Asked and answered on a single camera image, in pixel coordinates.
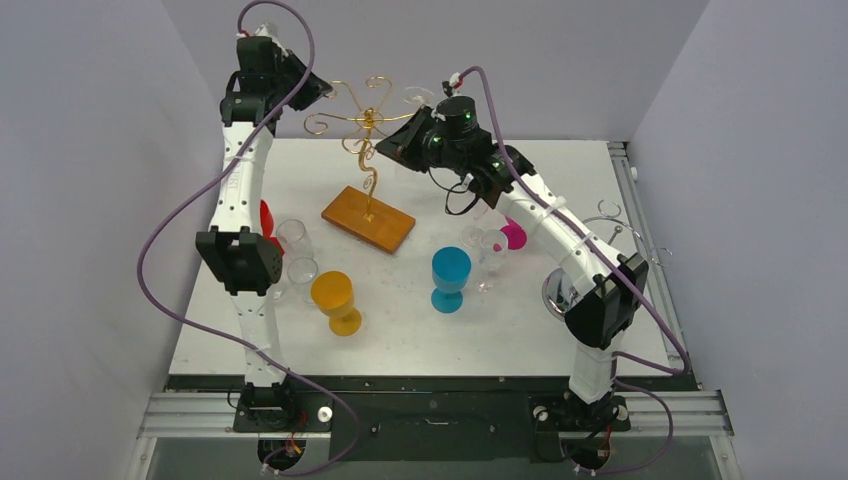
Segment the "yellow plastic wine glass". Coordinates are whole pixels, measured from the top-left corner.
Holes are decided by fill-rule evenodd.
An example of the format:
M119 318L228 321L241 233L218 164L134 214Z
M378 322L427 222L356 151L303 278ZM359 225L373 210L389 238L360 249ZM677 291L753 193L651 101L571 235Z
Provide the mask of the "yellow plastic wine glass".
M362 325L362 316L354 305L351 279L343 272L328 271L312 283L310 295L315 306L328 318L328 326L337 336L351 336Z

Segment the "pink plastic wine glass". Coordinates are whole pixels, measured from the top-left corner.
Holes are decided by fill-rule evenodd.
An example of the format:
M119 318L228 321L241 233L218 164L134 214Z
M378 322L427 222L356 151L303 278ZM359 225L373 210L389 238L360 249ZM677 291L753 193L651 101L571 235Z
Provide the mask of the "pink plastic wine glass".
M500 231L505 235L507 247L509 250L521 250L527 242L528 236L523 228L509 217L505 218L506 224L500 228Z

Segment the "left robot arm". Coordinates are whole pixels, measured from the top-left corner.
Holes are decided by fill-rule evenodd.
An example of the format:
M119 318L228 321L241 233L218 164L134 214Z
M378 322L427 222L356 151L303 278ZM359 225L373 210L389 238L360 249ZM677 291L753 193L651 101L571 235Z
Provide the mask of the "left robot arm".
M303 110L330 90L310 76L298 83L305 64L270 33L240 34L239 67L220 103L227 175L219 187L207 230L195 246L203 262L229 294L245 341L245 377L237 405L238 431L283 431L303 420L282 361L273 287L283 272L283 254L261 225L261 188L267 156L284 98Z

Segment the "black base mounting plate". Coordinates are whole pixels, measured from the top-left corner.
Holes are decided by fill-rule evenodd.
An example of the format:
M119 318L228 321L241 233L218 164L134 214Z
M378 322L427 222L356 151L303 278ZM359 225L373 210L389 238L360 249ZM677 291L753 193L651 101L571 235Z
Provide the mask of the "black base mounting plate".
M526 457L600 465L609 436L631 428L616 391L590 404L565 377L287 379L238 389L233 430L263 435L261 456L293 466L326 434L345 461L488 461Z

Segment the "gold wire glass rack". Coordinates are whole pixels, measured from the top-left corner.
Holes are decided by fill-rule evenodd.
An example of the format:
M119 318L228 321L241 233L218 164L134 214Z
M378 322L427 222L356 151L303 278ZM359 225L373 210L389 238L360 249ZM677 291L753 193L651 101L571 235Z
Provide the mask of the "gold wire glass rack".
M346 153L356 158L357 166L365 174L365 179L359 189L353 186L345 187L321 212L321 218L384 253L394 254L411 233L416 220L413 216L375 197L380 176L377 168L369 161L377 153L377 141L387 136L381 130L381 126L389 122L406 120L412 115L407 113L385 116L382 113L382 108L390 98L393 89L392 81L385 76L374 75L365 80L365 86L369 89L381 87L385 89L385 93L375 105L362 104L347 82L333 80L331 85L333 89L326 97L332 99L338 96L340 90L346 91L357 113L352 116L326 112L313 113L304 119L303 128L313 136L321 136L329 130L329 120L351 124L354 130L344 136L340 143Z

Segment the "aluminium rail right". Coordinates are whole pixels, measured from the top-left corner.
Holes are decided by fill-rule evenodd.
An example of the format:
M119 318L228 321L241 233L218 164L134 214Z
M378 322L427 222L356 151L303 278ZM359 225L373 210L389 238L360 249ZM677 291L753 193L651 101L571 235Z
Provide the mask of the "aluminium rail right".
M666 270L672 263L672 253L654 242L637 191L633 167L628 159L627 144L611 141L607 144L607 149L622 196L620 205L623 207L623 213L619 218L634 227L632 238L635 246L651 261L647 289L652 304L659 310L680 344L685 346L684 330L671 298L666 275ZM722 393L719 390L706 390L694 371L686 375L632 377L624 381L653 391L669 404L677 436L733 436L732 423Z

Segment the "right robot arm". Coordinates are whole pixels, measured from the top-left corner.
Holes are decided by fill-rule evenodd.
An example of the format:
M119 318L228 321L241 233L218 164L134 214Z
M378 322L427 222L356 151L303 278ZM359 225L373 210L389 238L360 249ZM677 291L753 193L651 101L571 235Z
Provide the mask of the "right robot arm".
M479 126L470 97L420 107L376 150L412 171L444 168L468 179L477 199L517 223L557 263L566 279L547 283L559 288L564 304L556 311L578 343L564 413L578 427L592 425L613 389L613 352L639 308L647 261L624 255L581 222L529 160Z

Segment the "blue plastic wine glass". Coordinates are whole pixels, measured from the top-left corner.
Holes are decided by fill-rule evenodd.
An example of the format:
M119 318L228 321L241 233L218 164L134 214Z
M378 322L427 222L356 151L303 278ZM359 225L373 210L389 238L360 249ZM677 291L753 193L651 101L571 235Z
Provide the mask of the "blue plastic wine glass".
M470 256L459 247L443 247L433 255L431 273L435 288L430 299L438 312L450 314L461 308L462 290L467 284L471 268Z

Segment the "red plastic wine glass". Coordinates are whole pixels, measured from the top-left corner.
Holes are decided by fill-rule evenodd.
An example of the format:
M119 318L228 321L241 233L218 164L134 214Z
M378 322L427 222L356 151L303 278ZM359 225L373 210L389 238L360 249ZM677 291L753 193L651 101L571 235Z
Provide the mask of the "red plastic wine glass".
M277 247L280 254L285 253L283 246L275 236L275 222L268 204L264 200L260 200L260 226L264 238L269 240Z

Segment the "clear glass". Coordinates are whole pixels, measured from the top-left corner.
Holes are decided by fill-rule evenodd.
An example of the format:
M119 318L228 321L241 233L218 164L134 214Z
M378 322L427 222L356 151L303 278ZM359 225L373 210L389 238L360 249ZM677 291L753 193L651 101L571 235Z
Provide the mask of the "clear glass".
M431 105L433 98L434 93L431 90L420 86L408 86L403 91L404 102L414 108Z
M289 260L315 256L312 240L301 220L286 219L276 227L276 238L280 242L284 257Z
M488 212L489 207L485 203L480 203L469 211L468 222L460 232L460 241L464 246L471 249L479 246L480 238L486 227Z
M472 282L479 292L488 292L498 279L508 252L507 236L498 229L485 230L478 239Z
M293 259L286 269L291 288L306 303L313 305L311 289L314 280L320 275L317 262L310 257Z

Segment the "clear glass on gold rack back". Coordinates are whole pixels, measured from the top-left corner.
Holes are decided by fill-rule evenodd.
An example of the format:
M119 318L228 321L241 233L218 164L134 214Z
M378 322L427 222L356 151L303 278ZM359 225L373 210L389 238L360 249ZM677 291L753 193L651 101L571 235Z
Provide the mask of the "clear glass on gold rack back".
M404 102L414 108L431 105L433 98L434 93L431 90L420 86L408 86L403 91Z

